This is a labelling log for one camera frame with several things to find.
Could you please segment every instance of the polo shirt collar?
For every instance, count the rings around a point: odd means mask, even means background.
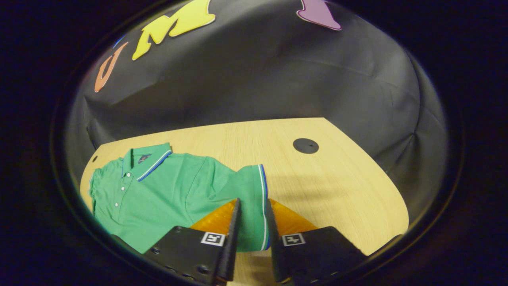
[[[123,158],[121,177],[123,178],[127,173],[131,173],[134,175],[134,179],[141,181],[152,173],[171,153],[169,143],[130,149]],[[146,158],[143,162],[139,164],[134,162],[134,156],[148,154],[151,154],[150,157]]]

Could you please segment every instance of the black fabric backdrop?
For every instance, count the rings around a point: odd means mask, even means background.
[[[341,31],[300,19],[296,0],[213,0],[215,22],[166,36],[133,61],[142,27],[181,6],[128,31],[90,67],[66,138],[77,182],[94,146],[107,142],[218,123],[325,117],[388,174],[410,221],[432,202],[446,167],[445,118],[425,72],[387,34],[335,4],[328,6]],[[96,93],[99,66],[127,41]]]

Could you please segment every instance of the wooden table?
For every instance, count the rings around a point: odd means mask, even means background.
[[[293,141],[319,144],[314,154]],[[91,209],[88,180],[96,168],[130,148],[169,142],[174,153],[210,156],[233,170],[262,163],[268,197],[317,227],[334,226],[364,254],[378,250],[408,227],[406,205],[383,170],[356,143],[324,118],[276,119],[201,126],[143,135],[101,145],[81,178]],[[270,250],[239,253],[228,285],[275,285]]]

